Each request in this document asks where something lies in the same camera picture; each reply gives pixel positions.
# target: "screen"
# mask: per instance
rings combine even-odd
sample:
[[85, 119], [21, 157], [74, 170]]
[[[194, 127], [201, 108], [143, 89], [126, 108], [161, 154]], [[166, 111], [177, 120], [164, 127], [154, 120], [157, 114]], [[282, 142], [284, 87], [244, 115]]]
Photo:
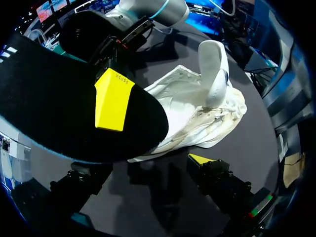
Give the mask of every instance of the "screen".
[[36, 9], [36, 12], [38, 13], [40, 22], [43, 22], [44, 20], [46, 20], [49, 16], [53, 14], [50, 9], [49, 2], [45, 2], [42, 6], [38, 7]]
[[51, 2], [53, 3], [53, 8], [55, 11], [59, 11], [67, 5], [66, 0], [52, 0]]
[[75, 8], [75, 12], [80, 12], [88, 9], [100, 11], [103, 14], [112, 10], [116, 4], [118, 4], [118, 0], [90, 0], [79, 7]]
[[[213, 0], [221, 5], [224, 0]], [[186, 0], [190, 9], [186, 23], [194, 26], [204, 33], [218, 35], [220, 22], [218, 19], [218, 8], [209, 0]]]

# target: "desk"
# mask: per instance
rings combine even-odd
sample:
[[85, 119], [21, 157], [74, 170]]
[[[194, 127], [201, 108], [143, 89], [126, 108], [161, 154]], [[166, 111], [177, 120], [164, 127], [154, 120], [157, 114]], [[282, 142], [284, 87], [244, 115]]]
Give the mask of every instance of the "desk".
[[[137, 53], [132, 62], [135, 81], [146, 87], [179, 64], [199, 73], [198, 45], [206, 39], [206, 35], [187, 24], [178, 26], [170, 36], [153, 31], [139, 50], [144, 51]], [[245, 73], [229, 55], [228, 60], [230, 80], [243, 93], [248, 107], [239, 125], [210, 149], [183, 148], [144, 162], [143, 170], [150, 172], [141, 180], [133, 180], [143, 185], [130, 183], [126, 162], [114, 164], [99, 195], [92, 196], [81, 210], [89, 215], [95, 229], [121, 237], [219, 234], [228, 216], [220, 212], [210, 197], [200, 194], [185, 172], [189, 152], [228, 162], [237, 177], [252, 183], [253, 192], [263, 186], [274, 191], [278, 154], [270, 117]], [[34, 178], [49, 187], [50, 181], [58, 181], [67, 174], [71, 161], [33, 146], [31, 163]]]

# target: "electronic equipment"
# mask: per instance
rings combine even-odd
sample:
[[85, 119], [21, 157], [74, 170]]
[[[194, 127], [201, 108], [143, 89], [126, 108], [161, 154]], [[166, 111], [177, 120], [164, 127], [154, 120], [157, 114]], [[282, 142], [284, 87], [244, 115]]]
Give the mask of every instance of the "electronic equipment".
[[39, 21], [41, 23], [53, 14], [48, 1], [45, 2], [43, 5], [41, 5], [40, 7], [38, 7], [36, 9], [36, 12], [39, 16]]
[[[220, 5], [224, 1], [217, 0], [215, 2]], [[209, 0], [186, 0], [186, 3], [190, 9], [190, 14], [186, 23], [204, 33], [213, 35], [219, 34], [219, 11], [213, 3]]]
[[54, 11], [59, 11], [65, 6], [67, 6], [67, 1], [66, 0], [52, 0], [52, 4], [53, 4]]
[[266, 188], [253, 194], [251, 183], [233, 175], [229, 164], [189, 154], [187, 172], [204, 195], [209, 195], [230, 221], [221, 237], [253, 237], [264, 232], [265, 219], [277, 196]]

